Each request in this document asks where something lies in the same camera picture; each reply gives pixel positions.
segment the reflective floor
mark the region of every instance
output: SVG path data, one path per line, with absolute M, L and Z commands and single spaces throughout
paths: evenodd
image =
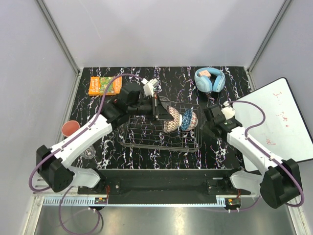
M 252 199 L 243 198 L 243 208 Z M 64 221 L 82 207 L 63 207 Z M 99 235 L 295 235 L 286 206 L 272 209 L 261 200 L 246 212 L 209 212 L 200 208 L 112 208 L 101 210 L 104 226 Z M 75 233 L 90 231 L 97 216 L 84 211 L 65 223 Z M 66 235 L 59 226 L 58 207 L 44 206 L 36 235 Z

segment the black marble table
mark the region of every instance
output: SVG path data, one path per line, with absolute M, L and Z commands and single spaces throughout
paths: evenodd
M 203 109 L 215 103 L 223 104 L 227 100 L 239 99 L 251 92 L 244 67 L 216 67 L 225 73 L 224 90 L 210 95 L 199 92 L 194 82 L 195 71 L 199 68 L 201 67 L 84 68 L 70 120 L 84 125 L 96 113 L 101 97 L 88 95 L 92 76 L 132 73 L 148 80 L 157 78 L 160 81 L 157 89 L 160 96 L 175 102 L 199 104 Z M 137 81 L 134 77 L 124 77 L 123 82 L 126 80 Z M 124 147 L 117 141 L 118 133 L 119 130 L 116 130 L 93 145 L 96 149 L 95 158 L 79 158 L 73 165 L 98 169 L 219 169 L 244 166 L 242 154 L 233 146 L 210 138 L 205 133 L 200 150 L 194 153 Z

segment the wire basket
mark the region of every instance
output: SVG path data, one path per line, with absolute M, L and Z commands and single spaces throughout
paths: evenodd
M 180 152 L 195 152 L 200 149 L 202 135 L 200 127 L 202 116 L 200 105 L 162 101 L 166 108 L 168 105 L 183 114 L 187 109 L 192 109 L 198 117 L 198 125 L 191 131 L 177 131 L 165 133 L 163 121 L 149 121 L 144 116 L 132 116 L 129 122 L 121 126 L 118 142 L 125 147 L 149 148 L 171 150 Z

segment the orange book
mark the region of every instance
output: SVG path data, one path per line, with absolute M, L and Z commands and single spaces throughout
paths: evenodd
M 91 77 L 89 86 L 89 95 L 103 95 L 109 82 L 112 81 L 114 77 Z M 119 94 L 122 88 L 122 77 L 116 79 L 112 85 L 110 85 L 106 95 L 116 95 Z

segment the white wall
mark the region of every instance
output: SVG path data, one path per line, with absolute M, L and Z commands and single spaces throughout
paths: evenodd
M 252 72 L 257 88 L 286 77 L 313 135 L 313 1 L 294 0 Z M 304 211 L 313 231 L 313 161 L 301 163 Z
M 36 149 L 54 144 L 75 79 L 34 0 L 0 8 L 1 234 L 17 235 Z
M 248 66 L 283 0 L 45 0 L 80 67 Z

